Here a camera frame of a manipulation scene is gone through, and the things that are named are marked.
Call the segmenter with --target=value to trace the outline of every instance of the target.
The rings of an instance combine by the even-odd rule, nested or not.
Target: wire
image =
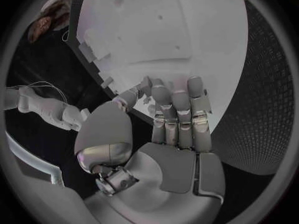
[[[13,89],[19,89],[21,87],[30,87],[30,88],[50,87],[50,88],[54,88],[61,95],[63,101],[66,104],[68,104],[68,101],[67,101],[67,98],[66,98],[65,94],[59,88],[57,88],[56,86],[54,86],[50,82],[47,82],[47,81],[38,81],[38,82],[31,83],[29,85],[10,86],[10,87],[7,87],[7,89],[12,89],[13,90]]]

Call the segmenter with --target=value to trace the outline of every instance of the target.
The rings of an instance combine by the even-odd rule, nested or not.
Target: mesh panel
[[[271,27],[245,0],[248,48],[234,97],[212,134],[221,160],[254,174],[273,174],[291,135],[291,73]]]

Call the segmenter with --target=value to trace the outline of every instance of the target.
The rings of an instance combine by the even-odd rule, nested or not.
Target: perforated surface
[[[213,132],[223,162],[254,174],[273,174],[283,158],[294,117],[290,70],[271,27],[245,0],[249,37],[234,97]]]

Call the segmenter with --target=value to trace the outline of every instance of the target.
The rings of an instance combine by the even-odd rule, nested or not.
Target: robotic hand
[[[162,80],[146,77],[83,123],[75,153],[85,171],[99,174],[97,198],[115,215],[133,223],[213,222],[225,180],[222,164],[211,152],[211,107],[202,87],[200,77],[191,77],[188,92],[171,94]],[[156,102],[152,141],[131,157],[132,126],[124,111],[143,94]]]
[[[6,90],[5,109],[14,108],[21,113],[35,112],[45,122],[64,130],[79,131],[89,115],[87,109],[79,111],[57,99],[40,97],[30,87]]]

